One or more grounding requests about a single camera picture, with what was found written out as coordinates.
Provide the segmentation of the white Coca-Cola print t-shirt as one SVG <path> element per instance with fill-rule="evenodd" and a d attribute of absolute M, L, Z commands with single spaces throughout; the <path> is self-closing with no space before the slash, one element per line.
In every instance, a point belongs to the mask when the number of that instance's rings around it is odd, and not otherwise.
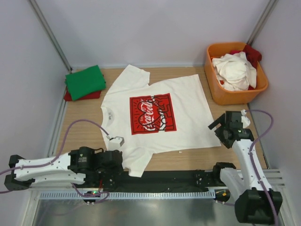
<path fill-rule="evenodd" d="M 220 146 L 199 76 L 150 84 L 150 73 L 128 65 L 107 91 L 103 136 L 124 138 L 122 166 L 141 177 L 153 154 Z"/>

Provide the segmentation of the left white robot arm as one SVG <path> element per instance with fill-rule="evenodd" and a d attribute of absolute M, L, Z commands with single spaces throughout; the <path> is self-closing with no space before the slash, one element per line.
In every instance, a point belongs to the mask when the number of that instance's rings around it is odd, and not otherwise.
<path fill-rule="evenodd" d="M 31 187 L 75 184 L 78 187 L 95 187 L 104 173 L 120 173 L 122 152 L 105 151 L 82 146 L 58 158 L 27 160 L 19 155 L 9 159 L 10 173 L 4 185 L 9 191 Z"/>

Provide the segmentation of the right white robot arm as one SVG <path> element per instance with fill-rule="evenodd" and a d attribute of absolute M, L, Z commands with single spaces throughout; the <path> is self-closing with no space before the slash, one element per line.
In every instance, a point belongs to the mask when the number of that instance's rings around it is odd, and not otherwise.
<path fill-rule="evenodd" d="M 208 126 L 226 148 L 235 152 L 241 166 L 238 172 L 232 163 L 218 162 L 213 173 L 234 199 L 238 222 L 277 226 L 283 198 L 273 190 L 263 172 L 255 149 L 259 139 L 248 129 L 246 113 L 226 111 Z"/>

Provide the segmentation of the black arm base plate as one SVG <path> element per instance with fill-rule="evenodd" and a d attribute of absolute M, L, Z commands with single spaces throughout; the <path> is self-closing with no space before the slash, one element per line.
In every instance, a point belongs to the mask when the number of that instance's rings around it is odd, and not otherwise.
<path fill-rule="evenodd" d="M 146 192 L 147 190 L 171 189 L 173 187 L 200 188 L 221 187 L 224 183 L 211 170 L 147 171 L 142 177 L 131 177 L 129 172 L 101 173 L 102 188 L 106 190 L 127 190 Z"/>

